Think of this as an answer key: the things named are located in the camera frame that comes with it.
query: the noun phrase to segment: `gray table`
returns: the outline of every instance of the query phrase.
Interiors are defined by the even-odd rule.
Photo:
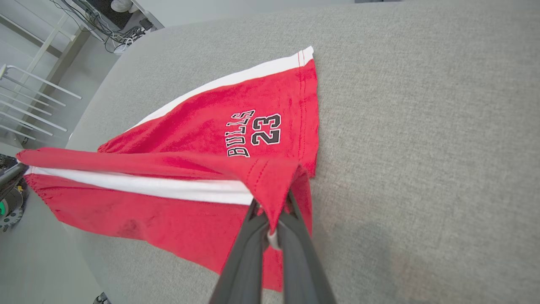
[[[95,151],[200,85],[312,45],[313,241],[338,302],[537,303],[539,9],[367,3],[159,30],[118,60],[67,147]],[[218,277],[142,241],[73,235],[114,304],[205,303]]]

